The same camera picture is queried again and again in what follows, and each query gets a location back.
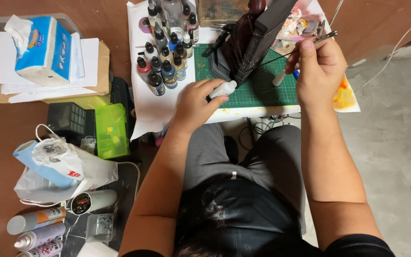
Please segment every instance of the marble surface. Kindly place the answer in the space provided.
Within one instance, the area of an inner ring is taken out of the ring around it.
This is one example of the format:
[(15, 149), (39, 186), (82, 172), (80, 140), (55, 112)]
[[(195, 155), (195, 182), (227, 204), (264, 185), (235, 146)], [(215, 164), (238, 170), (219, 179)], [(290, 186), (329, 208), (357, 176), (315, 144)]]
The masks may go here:
[(68, 201), (66, 205), (68, 212), (64, 222), (66, 225), (66, 233), (63, 236), (64, 247), (61, 251), (61, 257), (76, 257), (78, 255), (85, 243), (88, 217), (91, 214), (117, 214), (116, 219), (114, 220), (114, 229), (117, 230), (117, 233), (114, 238), (106, 244), (116, 251), (120, 249), (126, 221), (131, 211), (132, 204), (134, 203), (137, 169), (130, 163), (118, 164), (118, 178), (117, 181), (96, 189), (113, 189), (117, 192), (117, 202), (112, 206), (77, 216), (70, 211), (71, 201)]

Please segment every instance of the tape roll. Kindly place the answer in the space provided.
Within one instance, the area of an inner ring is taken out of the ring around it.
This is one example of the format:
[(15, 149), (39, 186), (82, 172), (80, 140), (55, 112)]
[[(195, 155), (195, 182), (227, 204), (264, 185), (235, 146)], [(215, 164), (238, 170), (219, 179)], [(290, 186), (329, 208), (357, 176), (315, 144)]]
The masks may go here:
[(139, 28), (145, 34), (150, 34), (152, 32), (152, 27), (150, 26), (150, 22), (147, 17), (144, 17), (139, 21)]

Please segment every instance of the green cutting mat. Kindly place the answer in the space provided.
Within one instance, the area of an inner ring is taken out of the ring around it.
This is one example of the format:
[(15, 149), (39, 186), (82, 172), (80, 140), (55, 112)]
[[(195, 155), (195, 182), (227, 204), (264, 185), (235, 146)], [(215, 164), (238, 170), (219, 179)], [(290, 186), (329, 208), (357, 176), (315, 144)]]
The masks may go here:
[[(195, 65), (196, 80), (213, 79), (209, 73), (209, 61), (203, 56), (203, 53), (212, 46), (212, 44), (196, 44)], [(265, 59), (261, 63), (273, 60), (280, 55), (270, 49)], [(229, 95), (229, 101), (223, 103), (220, 108), (242, 108), (242, 107), (263, 107), (263, 106), (285, 106), (297, 105), (296, 80), (292, 74), (286, 75), (279, 86), (274, 86), (272, 80), (285, 67), (286, 58), (280, 58), (276, 61), (259, 67), (251, 75), (245, 84), (240, 86)]]

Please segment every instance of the green plastic box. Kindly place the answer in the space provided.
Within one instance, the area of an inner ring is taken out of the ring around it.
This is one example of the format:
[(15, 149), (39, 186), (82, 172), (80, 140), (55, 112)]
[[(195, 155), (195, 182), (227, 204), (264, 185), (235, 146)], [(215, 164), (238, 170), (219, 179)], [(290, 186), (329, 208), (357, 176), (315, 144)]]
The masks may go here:
[(129, 140), (126, 137), (126, 111), (123, 105), (100, 106), (94, 111), (98, 156), (111, 159), (128, 155)]

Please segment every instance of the person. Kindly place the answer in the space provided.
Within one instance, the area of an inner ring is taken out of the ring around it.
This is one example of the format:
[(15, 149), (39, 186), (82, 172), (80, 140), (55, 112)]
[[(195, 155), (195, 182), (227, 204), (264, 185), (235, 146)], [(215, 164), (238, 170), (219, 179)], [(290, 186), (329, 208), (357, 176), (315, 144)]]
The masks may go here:
[[(305, 39), (287, 59), (302, 130), (265, 132), (239, 164), (223, 134), (205, 124), (227, 96), (205, 97), (223, 81), (182, 93), (177, 112), (140, 187), (119, 256), (393, 257), (375, 223), (361, 176), (333, 109), (346, 62), (333, 39)], [(302, 239), (307, 195), (318, 247)]]

